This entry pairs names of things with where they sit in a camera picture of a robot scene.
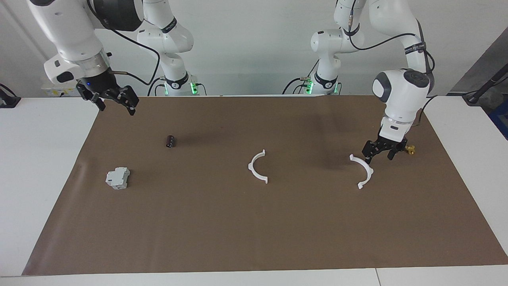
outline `black band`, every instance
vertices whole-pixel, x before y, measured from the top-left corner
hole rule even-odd
[[[321,78],[319,75],[317,75],[317,72],[314,75],[314,77],[316,78],[316,81],[319,84],[321,84],[323,86],[323,88],[326,89],[326,90],[331,89],[333,87],[333,84],[336,83],[337,79],[339,78],[339,76],[337,76],[333,80],[326,80],[326,79]]]
[[[189,73],[186,73],[182,79],[177,81],[172,81],[170,79],[166,79],[166,82],[171,86],[174,90],[179,90],[182,86],[189,80]]]
[[[174,29],[176,27],[177,23],[178,23],[178,21],[176,20],[176,18],[173,18],[173,21],[171,21],[171,23],[169,23],[169,25],[167,25],[164,29],[162,29],[162,32],[164,34],[169,33],[172,29]]]
[[[419,43],[419,44],[416,44],[416,45],[413,45],[411,47],[407,47],[406,49],[404,49],[406,51],[406,54],[410,54],[412,52],[415,52],[415,51],[423,51],[427,49],[427,44],[425,44],[425,42],[422,42],[422,43]]]
[[[358,33],[358,31],[360,30],[360,24],[358,24],[358,27],[356,27],[356,29],[354,31],[351,31],[351,32],[348,32],[346,31],[346,29],[344,29],[344,34],[346,34],[346,36],[354,36],[356,33]]]

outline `black capacitor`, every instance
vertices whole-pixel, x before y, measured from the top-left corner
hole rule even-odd
[[[166,147],[173,148],[176,146],[176,139],[174,136],[169,135],[168,139],[166,140]]]

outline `white semicircular bracket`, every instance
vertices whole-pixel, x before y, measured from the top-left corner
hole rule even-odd
[[[358,164],[362,165],[365,170],[367,171],[367,180],[358,183],[358,188],[361,190],[363,189],[363,186],[367,184],[370,181],[370,178],[372,178],[372,174],[374,173],[374,169],[372,169],[369,164],[367,164],[364,160],[355,157],[353,154],[350,155],[350,160],[353,162],[357,162]]]
[[[265,152],[264,149],[263,149],[263,151],[261,153],[255,155],[254,158],[252,159],[252,161],[249,164],[249,170],[252,172],[254,177],[260,179],[261,181],[265,181],[265,183],[268,184],[268,177],[259,175],[258,172],[256,172],[256,170],[254,169],[254,162],[256,160],[258,160],[259,158],[264,157],[265,155],[266,155],[266,152]]]

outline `black cable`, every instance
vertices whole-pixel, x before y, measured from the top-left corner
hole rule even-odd
[[[159,84],[159,85],[157,85],[157,86],[155,87],[155,96],[157,96],[157,89],[158,89],[158,88],[160,88],[160,87],[162,87],[162,88],[166,88],[166,85],[164,85],[164,84]]]
[[[127,41],[129,41],[129,42],[131,42],[131,43],[133,43],[133,44],[135,44],[135,45],[138,45],[138,46],[140,46],[140,47],[143,47],[143,48],[145,48],[145,49],[147,49],[147,50],[150,50],[150,51],[154,52],[154,53],[157,55],[157,65],[156,65],[155,70],[154,70],[154,72],[153,72],[153,76],[152,76],[152,78],[151,78],[151,79],[150,79],[150,81],[149,81],[149,82],[153,82],[153,80],[155,79],[155,76],[157,75],[157,70],[158,70],[158,68],[159,68],[159,64],[161,63],[161,55],[159,54],[159,52],[157,52],[156,50],[154,50],[154,49],[152,49],[152,48],[150,48],[150,47],[148,47],[148,46],[145,46],[145,45],[143,45],[143,44],[141,44],[141,43],[138,43],[138,42],[134,41],[133,39],[131,39],[131,38],[129,38],[129,37],[127,37],[127,36],[124,36],[123,34],[119,33],[117,30],[115,30],[115,29],[111,28],[111,27],[107,24],[107,22],[106,22],[107,20],[106,20],[106,19],[101,19],[101,18],[99,17],[99,15],[95,12],[95,10],[92,8],[92,5],[91,5],[91,3],[90,3],[90,0],[86,0],[86,3],[88,4],[88,8],[89,8],[89,9],[90,9],[90,11],[92,12],[92,14],[93,14],[93,15],[94,15],[94,16],[95,16],[95,17],[96,17],[96,18],[97,18],[97,19],[101,22],[101,24],[102,24],[102,26],[104,26],[104,28],[106,28],[106,29],[108,29],[108,30],[111,30],[113,33],[115,33],[115,34],[119,35],[120,37],[122,37],[122,38],[126,39]]]
[[[132,74],[132,73],[130,73],[130,72],[125,72],[125,75],[128,75],[128,76],[130,76],[130,77],[133,77],[133,78],[137,79],[140,83],[142,83],[142,84],[144,84],[144,85],[150,85],[150,83],[149,83],[149,82],[145,82],[144,80],[140,79],[138,76],[133,75],[133,74]]]
[[[206,86],[205,86],[204,84],[202,84],[202,83],[197,83],[196,85],[197,85],[197,86],[201,86],[201,87],[203,87],[203,89],[205,90],[205,96],[208,96],[208,93],[206,92]]]
[[[423,112],[425,111],[425,108],[427,107],[427,105],[429,105],[429,103],[436,97],[438,97],[439,95],[435,95],[435,96],[432,96],[430,97],[430,99],[427,101],[427,103],[425,103],[425,105],[423,106],[422,108],[422,111],[420,111],[420,117],[418,117],[418,123],[416,124],[413,124],[413,127],[414,126],[419,126],[421,123],[422,123],[422,116],[423,116]]]
[[[353,6],[351,7],[351,13],[350,13],[350,15],[351,15],[351,16],[353,16],[353,15],[354,15],[354,12],[355,12],[355,4],[356,4],[356,0],[354,0],[354,1],[353,1]],[[387,40],[385,40],[385,41],[380,42],[379,44],[376,44],[376,45],[370,46],[370,47],[368,47],[368,48],[360,48],[360,47],[357,47],[357,46],[353,43],[353,37],[352,37],[352,36],[349,36],[349,38],[350,38],[351,45],[352,45],[355,49],[360,50],[360,51],[365,51],[365,50],[370,50],[370,49],[373,49],[373,48],[379,47],[379,46],[381,46],[381,45],[383,45],[383,44],[385,44],[385,43],[388,43],[388,42],[390,42],[390,41],[392,41],[392,40],[395,40],[395,39],[397,39],[397,38],[404,37],[404,36],[415,36],[415,37],[416,37],[416,35],[415,35],[415,34],[413,34],[413,33],[404,33],[404,34],[400,34],[400,35],[398,35],[398,36],[391,37],[391,38],[389,38],[389,39],[387,39]]]
[[[505,80],[507,80],[507,79],[508,79],[508,76],[507,76],[507,77],[505,77],[503,80],[498,81],[495,85],[493,85],[493,87],[495,87],[496,85],[500,85],[500,84],[502,84],[502,83],[503,83]]]
[[[299,81],[299,80],[303,81],[303,80],[302,80],[301,78],[299,78],[299,77],[297,77],[297,78],[293,79],[292,81],[290,81],[290,82],[288,83],[288,85],[286,85],[286,88],[284,88],[284,91],[282,92],[282,94],[285,94],[285,92],[288,90],[288,88],[289,88],[289,87],[290,87],[290,86],[291,86],[294,82],[297,82],[297,81]]]
[[[0,83],[0,87],[4,88],[4,90],[10,92],[12,95],[14,95],[14,97],[17,97],[16,94],[10,89],[8,88],[7,86],[5,86],[4,84],[1,84]]]
[[[310,70],[309,74],[307,75],[307,77],[310,77],[310,75],[312,74],[312,72],[314,71],[314,69],[318,66],[317,64],[319,64],[319,60],[314,64],[314,66],[312,67],[312,69]],[[302,92],[302,88],[300,88],[300,90],[298,91],[298,94],[300,94]]]
[[[154,81],[152,82],[152,84],[150,85],[150,88],[148,89],[148,94],[146,95],[147,97],[149,97],[149,96],[150,96],[150,94],[151,94],[151,92],[152,92],[152,89],[153,89],[153,86],[154,86],[154,85],[155,85],[155,84],[156,84],[159,80],[162,80],[162,79],[161,79],[161,78],[158,78],[158,79],[156,79],[156,80],[154,80]]]
[[[500,84],[502,84],[502,83],[503,83],[504,81],[506,81],[507,79],[508,79],[508,76],[507,76],[507,77],[505,77],[504,79],[502,79],[502,80],[500,80],[500,81],[496,82],[496,84],[495,84],[495,85],[493,85],[492,87],[495,87],[496,85],[500,85]],[[478,91],[479,91],[479,90],[475,90],[475,91],[468,92],[468,93],[463,93],[463,94],[461,94],[461,96],[470,95],[470,94],[472,94],[472,93],[476,93],[476,92],[478,92]]]
[[[300,88],[300,90],[302,90],[302,88],[304,88],[304,87],[306,87],[306,86],[307,86],[306,84],[302,84],[302,85],[299,85],[299,86],[295,87],[295,90],[293,90],[293,94],[296,94],[296,90],[297,90],[298,88]]]
[[[428,72],[425,73],[428,75],[428,74],[431,74],[434,71],[434,69],[436,68],[436,60],[427,50],[423,50],[423,51],[427,56],[429,56],[430,60],[432,61],[432,68]]]

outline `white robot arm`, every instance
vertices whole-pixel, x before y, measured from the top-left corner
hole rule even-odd
[[[363,149],[366,161],[370,163],[382,151],[390,151],[388,158],[392,160],[396,153],[404,150],[407,143],[404,136],[425,104],[434,77],[422,29],[407,0],[339,0],[334,17],[341,28],[321,31],[312,37],[312,48],[320,56],[320,66],[312,77],[312,93],[333,92],[340,68],[336,54],[378,46],[362,48],[364,35],[360,31],[359,18],[365,5],[369,7],[372,26],[391,39],[401,41],[408,65],[408,69],[384,71],[374,80],[372,90],[387,108],[378,139],[368,141]]]
[[[176,93],[197,93],[184,80],[187,72],[181,58],[173,53],[188,51],[194,40],[176,23],[165,0],[27,0],[28,6],[58,55],[44,64],[46,74],[55,83],[77,80],[77,89],[85,100],[106,108],[102,99],[124,105],[131,115],[139,99],[134,90],[116,83],[108,55],[94,33],[95,28],[135,31],[144,18],[159,28],[154,33],[141,31],[139,39],[161,53],[161,65],[167,82],[181,82]]]
[[[28,6],[48,39],[55,44],[58,54],[44,64],[49,79],[55,83],[77,80],[76,88],[85,100],[95,103],[100,110],[106,108],[102,98],[125,106],[131,115],[136,112],[139,99],[132,89],[121,88],[112,73],[108,55],[94,33],[86,0],[27,0]],[[111,25],[139,27],[142,18],[134,2],[120,3],[127,17],[116,16]]]
[[[155,49],[161,55],[167,94],[196,95],[196,79],[185,69],[176,53],[187,52],[194,46],[192,34],[178,23],[167,0],[143,0],[145,20],[155,27],[141,30],[138,42]]]

